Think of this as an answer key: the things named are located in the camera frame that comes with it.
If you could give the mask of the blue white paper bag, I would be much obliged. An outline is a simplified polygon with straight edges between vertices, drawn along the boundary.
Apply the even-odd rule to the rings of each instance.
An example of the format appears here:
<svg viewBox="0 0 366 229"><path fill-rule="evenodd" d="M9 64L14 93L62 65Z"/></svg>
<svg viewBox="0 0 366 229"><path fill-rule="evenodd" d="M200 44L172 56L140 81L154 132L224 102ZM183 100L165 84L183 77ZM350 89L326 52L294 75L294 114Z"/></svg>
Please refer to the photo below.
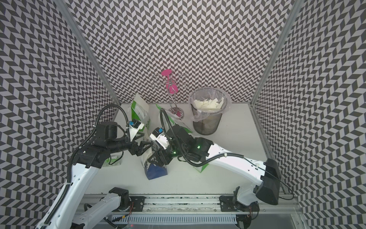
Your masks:
<svg viewBox="0 0 366 229"><path fill-rule="evenodd" d="M155 153L157 150L158 150L157 146L153 144L153 146L150 149L148 149L141 157L141 164L143 166L144 173L148 180L163 177L168 174L166 166L155 166L154 164L150 164L148 162L149 156Z"/></svg>

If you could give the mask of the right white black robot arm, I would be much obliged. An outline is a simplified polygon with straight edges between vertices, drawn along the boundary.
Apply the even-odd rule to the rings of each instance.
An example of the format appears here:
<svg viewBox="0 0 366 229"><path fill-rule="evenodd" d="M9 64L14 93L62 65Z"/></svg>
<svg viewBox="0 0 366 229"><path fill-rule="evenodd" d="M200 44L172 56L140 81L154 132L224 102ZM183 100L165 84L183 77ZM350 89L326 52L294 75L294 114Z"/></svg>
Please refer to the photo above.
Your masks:
<svg viewBox="0 0 366 229"><path fill-rule="evenodd" d="M181 156L193 167L215 165L251 181L251 185L235 189L235 206L248 207L259 200L278 205L281 174L275 160L269 158L264 162L230 152L209 139L192 136L179 125L168 131L158 127L150 134L150 139L158 147L152 156L158 166L168 165L174 157Z"/></svg>

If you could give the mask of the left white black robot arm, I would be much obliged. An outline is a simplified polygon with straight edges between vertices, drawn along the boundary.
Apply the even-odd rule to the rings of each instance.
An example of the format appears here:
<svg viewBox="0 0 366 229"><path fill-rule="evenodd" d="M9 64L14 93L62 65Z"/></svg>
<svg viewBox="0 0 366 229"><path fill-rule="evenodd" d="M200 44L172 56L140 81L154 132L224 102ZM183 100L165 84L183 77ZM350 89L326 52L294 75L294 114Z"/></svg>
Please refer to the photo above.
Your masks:
<svg viewBox="0 0 366 229"><path fill-rule="evenodd" d="M151 145L138 144L143 136L144 124L138 120L128 122L123 137L117 137L120 128L116 122L102 122L96 125L91 136L73 153L67 168L67 179L55 202L38 229L90 229L114 210L131 211L129 191L113 188L97 204L89 207L81 216L75 213L90 183L113 153L128 150L132 155L142 155Z"/></svg>

